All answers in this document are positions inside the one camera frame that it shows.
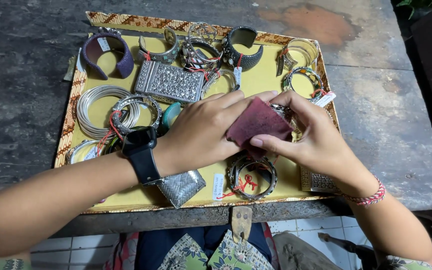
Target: black watch band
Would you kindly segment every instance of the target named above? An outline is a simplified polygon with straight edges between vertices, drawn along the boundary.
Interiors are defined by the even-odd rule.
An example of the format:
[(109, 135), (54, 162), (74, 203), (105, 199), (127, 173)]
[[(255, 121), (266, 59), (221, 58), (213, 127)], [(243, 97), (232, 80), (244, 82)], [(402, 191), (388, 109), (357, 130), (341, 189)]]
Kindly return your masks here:
[(158, 169), (156, 168), (156, 163), (153, 158), (153, 149), (144, 149), (140, 152), (130, 155), (128, 159), (131, 162), (131, 165), (138, 176), (138, 180), (143, 187), (164, 182), (164, 179), (161, 179)]

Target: purple cuff bracelet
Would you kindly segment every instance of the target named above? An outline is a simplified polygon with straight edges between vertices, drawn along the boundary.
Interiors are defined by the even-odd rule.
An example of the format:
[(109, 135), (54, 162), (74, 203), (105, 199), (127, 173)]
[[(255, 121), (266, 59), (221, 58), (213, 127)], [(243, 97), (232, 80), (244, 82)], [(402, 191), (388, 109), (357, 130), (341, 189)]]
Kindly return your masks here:
[(101, 78), (107, 80), (108, 76), (96, 63), (101, 55), (112, 50), (124, 53), (123, 58), (116, 64), (116, 69), (123, 79), (127, 78), (135, 68), (135, 61), (128, 44), (118, 34), (93, 34), (82, 46), (82, 57)]

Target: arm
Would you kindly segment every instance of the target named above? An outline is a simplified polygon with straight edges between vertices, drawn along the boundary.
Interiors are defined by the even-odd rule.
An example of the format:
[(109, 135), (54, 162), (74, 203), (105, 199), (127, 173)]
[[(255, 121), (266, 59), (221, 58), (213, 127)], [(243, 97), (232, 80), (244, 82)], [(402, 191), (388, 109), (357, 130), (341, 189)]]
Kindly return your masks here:
[[(275, 95), (257, 96), (268, 101)], [(186, 106), (153, 149), (159, 174), (203, 168), (240, 151), (225, 132), (253, 98), (235, 91)], [(133, 167), (117, 152), (47, 170), (1, 191), (0, 257), (28, 250), (99, 200), (137, 184)]]
[[(271, 103), (290, 107), (303, 136), (297, 143), (257, 135), (251, 144), (285, 156), (313, 172), (328, 175), (346, 195), (365, 198), (376, 193), (378, 182), (345, 143), (326, 112), (293, 91)], [(357, 206), (348, 202), (373, 247), (387, 255), (426, 261), (432, 265), (432, 243), (421, 222), (391, 194), (384, 200)]]

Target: wooden table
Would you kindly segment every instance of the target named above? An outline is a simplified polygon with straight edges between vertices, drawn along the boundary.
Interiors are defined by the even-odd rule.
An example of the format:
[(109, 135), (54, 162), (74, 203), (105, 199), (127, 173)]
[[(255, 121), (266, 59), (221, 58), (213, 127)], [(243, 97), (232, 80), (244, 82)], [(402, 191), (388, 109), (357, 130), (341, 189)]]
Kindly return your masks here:
[[(348, 144), (409, 209), (432, 209), (431, 123), (390, 1), (253, 1), (0, 1), (0, 189), (52, 167), (68, 58), (91, 31), (84, 11), (102, 11), (319, 40)], [(253, 206), (253, 220), (348, 212), (339, 199), (269, 203)], [(228, 217), (228, 207), (81, 215), (55, 236), (218, 225)]]

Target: black smartwatch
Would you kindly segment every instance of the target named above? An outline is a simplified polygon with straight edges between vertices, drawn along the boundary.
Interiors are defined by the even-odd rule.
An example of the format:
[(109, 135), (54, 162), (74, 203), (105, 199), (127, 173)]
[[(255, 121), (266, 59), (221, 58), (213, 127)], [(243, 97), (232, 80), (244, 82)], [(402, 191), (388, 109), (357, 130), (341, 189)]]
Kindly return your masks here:
[(152, 126), (140, 128), (124, 137), (122, 153), (129, 159), (143, 187), (164, 182), (153, 158), (156, 138), (156, 129)]

